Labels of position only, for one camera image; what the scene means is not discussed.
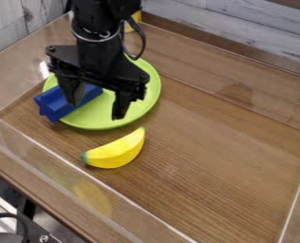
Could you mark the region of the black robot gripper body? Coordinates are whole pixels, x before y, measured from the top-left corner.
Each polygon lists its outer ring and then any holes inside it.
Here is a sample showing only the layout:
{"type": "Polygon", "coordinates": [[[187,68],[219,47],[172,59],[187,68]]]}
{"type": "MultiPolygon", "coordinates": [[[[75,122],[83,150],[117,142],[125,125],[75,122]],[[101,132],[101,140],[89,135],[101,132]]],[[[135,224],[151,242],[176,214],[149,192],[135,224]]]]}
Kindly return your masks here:
{"type": "Polygon", "coordinates": [[[95,84],[113,94],[119,90],[145,90],[149,75],[124,53],[120,35],[92,41],[77,38],[75,45],[52,45],[44,52],[56,78],[81,75],[85,86],[95,84]]]}

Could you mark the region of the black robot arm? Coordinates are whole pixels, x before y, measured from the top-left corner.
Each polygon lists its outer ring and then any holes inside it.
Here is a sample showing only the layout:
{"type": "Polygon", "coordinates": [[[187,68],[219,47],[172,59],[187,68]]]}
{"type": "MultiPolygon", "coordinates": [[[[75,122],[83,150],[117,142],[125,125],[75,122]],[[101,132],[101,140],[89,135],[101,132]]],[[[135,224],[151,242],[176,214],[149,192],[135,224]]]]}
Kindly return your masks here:
{"type": "Polygon", "coordinates": [[[132,18],[140,0],[72,0],[71,10],[76,43],[45,48],[48,70],[73,106],[81,103],[88,84],[109,90],[115,95],[112,118],[120,120],[131,103],[144,98],[149,82],[149,75],[135,65],[139,56],[123,44],[125,25],[141,31],[132,18]]]}

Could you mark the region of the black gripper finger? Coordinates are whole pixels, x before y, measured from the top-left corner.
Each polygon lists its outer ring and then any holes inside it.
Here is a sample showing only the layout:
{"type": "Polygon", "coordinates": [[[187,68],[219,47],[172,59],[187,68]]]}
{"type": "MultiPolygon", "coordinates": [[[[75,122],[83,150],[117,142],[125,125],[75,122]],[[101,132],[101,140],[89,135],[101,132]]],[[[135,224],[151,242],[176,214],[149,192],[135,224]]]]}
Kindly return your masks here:
{"type": "Polygon", "coordinates": [[[72,106],[77,106],[85,96],[85,78],[81,75],[57,77],[64,98],[72,106]]]}
{"type": "Polygon", "coordinates": [[[127,114],[132,102],[144,99],[145,90],[132,92],[131,90],[119,90],[115,92],[115,99],[112,102],[112,120],[121,120],[127,114]]]}

